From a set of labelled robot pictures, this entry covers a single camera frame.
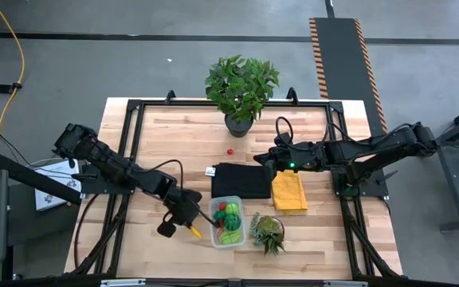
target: concrete floor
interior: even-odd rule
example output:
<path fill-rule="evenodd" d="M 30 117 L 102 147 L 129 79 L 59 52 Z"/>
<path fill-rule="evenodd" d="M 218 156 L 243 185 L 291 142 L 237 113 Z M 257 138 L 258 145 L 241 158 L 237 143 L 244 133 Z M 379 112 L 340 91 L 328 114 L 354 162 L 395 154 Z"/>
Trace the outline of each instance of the concrete floor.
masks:
<path fill-rule="evenodd" d="M 336 17 L 358 18 L 365 37 L 459 38 L 459 0 L 334 0 Z M 197 35 L 308 36 L 308 18 L 325 17 L 323 0 L 0 0 L 18 31 Z M 0 30 L 6 30 L 0 20 Z M 50 156 L 69 122 L 98 129 L 109 96 L 203 96 L 209 64 L 242 53 L 270 60 L 301 98 L 318 98 L 309 43 L 22 41 L 25 88 L 2 129 L 29 160 Z M 459 46 L 368 47 L 390 128 L 421 121 L 438 134 L 459 114 Z M 0 39 L 0 82 L 15 81 L 20 59 L 13 40 Z M 0 109 L 6 96 L 0 96 Z M 3 154 L 10 153 L 0 145 Z M 386 171 L 394 233 L 405 275 L 459 283 L 459 231 L 438 225 L 457 219 L 438 158 L 404 159 Z M 63 271 L 72 231 L 16 252 L 27 277 Z"/>

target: black towel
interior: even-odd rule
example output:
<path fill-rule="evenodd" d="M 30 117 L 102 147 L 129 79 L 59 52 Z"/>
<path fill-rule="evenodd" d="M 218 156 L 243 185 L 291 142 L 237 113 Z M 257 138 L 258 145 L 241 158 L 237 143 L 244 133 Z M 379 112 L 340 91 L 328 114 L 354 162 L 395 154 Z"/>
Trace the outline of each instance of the black towel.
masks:
<path fill-rule="evenodd" d="M 212 198 L 236 195 L 241 199 L 270 199 L 270 182 L 262 166 L 233 163 L 215 165 Z"/>

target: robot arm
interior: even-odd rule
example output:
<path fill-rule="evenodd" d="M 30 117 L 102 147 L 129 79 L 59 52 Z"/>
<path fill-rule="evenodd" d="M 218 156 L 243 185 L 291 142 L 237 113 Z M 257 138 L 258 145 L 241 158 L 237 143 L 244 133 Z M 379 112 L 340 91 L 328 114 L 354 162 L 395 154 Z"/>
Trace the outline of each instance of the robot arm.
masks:
<path fill-rule="evenodd" d="M 154 168 L 144 170 L 125 159 L 99 141 L 91 128 L 69 124 L 54 146 L 56 150 L 53 152 L 61 158 L 69 159 L 71 166 L 73 159 L 91 163 L 84 169 L 88 174 L 77 175 L 76 179 L 86 183 L 101 177 L 115 188 L 134 190 L 138 187 L 144 193 L 162 200 L 171 216 L 168 220 L 163 220 L 157 231 L 166 237 L 171 237 L 176 231 L 174 224 L 191 228 L 192 222 L 200 213 L 197 202 L 202 196 L 199 192 L 181 190 L 177 187 L 177 180 L 171 175 Z"/>
<path fill-rule="evenodd" d="M 275 147 L 268 153 L 255 155 L 254 160 L 265 167 L 265 174 L 272 180 L 277 171 L 333 171 L 344 170 L 347 183 L 358 184 L 369 178 L 373 171 L 407 156 L 431 156 L 437 143 L 429 128 L 421 123 L 404 124 L 383 136 L 364 140 L 343 140 L 292 143 L 288 133 L 274 140 Z M 372 156 L 364 161 L 356 161 Z"/>

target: small white label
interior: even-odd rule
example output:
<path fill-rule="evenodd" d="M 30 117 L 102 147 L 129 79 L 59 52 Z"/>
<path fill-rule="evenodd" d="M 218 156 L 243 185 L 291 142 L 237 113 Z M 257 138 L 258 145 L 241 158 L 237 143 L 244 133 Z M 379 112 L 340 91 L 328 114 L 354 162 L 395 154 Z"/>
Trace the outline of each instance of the small white label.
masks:
<path fill-rule="evenodd" d="M 205 171 L 205 175 L 215 176 L 215 167 L 207 167 Z"/>

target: green plant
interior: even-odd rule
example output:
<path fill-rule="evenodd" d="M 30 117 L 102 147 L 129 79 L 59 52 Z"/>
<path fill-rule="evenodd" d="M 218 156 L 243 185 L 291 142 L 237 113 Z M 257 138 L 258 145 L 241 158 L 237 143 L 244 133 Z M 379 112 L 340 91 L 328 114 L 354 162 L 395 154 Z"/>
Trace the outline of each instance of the green plant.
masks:
<path fill-rule="evenodd" d="M 267 253 L 278 255 L 280 248 L 285 251 L 283 224 L 279 219 L 271 216 L 264 216 L 258 221 L 259 217 L 260 214 L 256 213 L 250 224 L 250 234 L 255 239 L 254 246 L 265 246 L 265 255 Z"/>
<path fill-rule="evenodd" d="M 263 104 L 273 97 L 274 85 L 279 87 L 279 72 L 270 61 L 240 56 L 219 58 L 205 79 L 206 97 L 238 122 L 260 118 Z"/>

